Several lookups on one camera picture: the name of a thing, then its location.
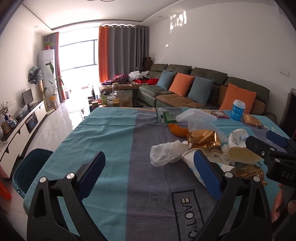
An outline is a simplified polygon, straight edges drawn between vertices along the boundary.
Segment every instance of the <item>person's hand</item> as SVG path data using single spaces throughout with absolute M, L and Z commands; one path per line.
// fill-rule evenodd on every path
M 271 210 L 271 221 L 275 222 L 281 215 L 280 207 L 283 204 L 283 184 L 279 184 L 280 191 L 274 199 L 274 206 Z M 288 212 L 291 215 L 296 213 L 296 200 L 292 200 L 288 203 Z

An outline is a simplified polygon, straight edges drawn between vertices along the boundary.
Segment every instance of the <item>sunlight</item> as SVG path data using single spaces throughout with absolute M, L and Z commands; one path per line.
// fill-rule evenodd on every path
M 187 15 L 186 11 L 180 13 L 180 14 L 174 14 L 173 16 L 170 16 L 170 32 L 172 33 L 172 30 L 176 27 L 182 27 L 184 24 L 187 23 Z

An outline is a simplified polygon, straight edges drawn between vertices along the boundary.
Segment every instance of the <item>orange pillow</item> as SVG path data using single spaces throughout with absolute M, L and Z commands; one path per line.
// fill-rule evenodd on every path
M 244 113 L 249 114 L 255 101 L 256 94 L 256 92 L 248 91 L 229 83 L 224 100 L 219 109 L 232 110 L 233 101 L 240 100 L 246 104 Z
M 194 78 L 195 76 L 177 73 L 168 90 L 184 97 L 189 91 Z

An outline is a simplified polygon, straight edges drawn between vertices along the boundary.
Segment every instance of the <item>wall outlet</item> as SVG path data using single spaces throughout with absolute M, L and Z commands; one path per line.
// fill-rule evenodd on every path
M 279 67 L 279 72 L 286 75 L 286 76 L 290 76 L 290 71 L 285 69 L 284 67 Z
M 15 104 L 15 100 L 9 101 L 7 105 L 8 105 L 8 107 L 11 107 L 13 104 Z

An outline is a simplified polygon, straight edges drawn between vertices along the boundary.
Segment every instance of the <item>computer monitor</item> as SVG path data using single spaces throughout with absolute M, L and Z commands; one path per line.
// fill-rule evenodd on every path
M 32 90 L 29 89 L 22 93 L 22 99 L 24 101 L 24 104 L 27 104 L 30 107 L 30 103 L 33 101 Z

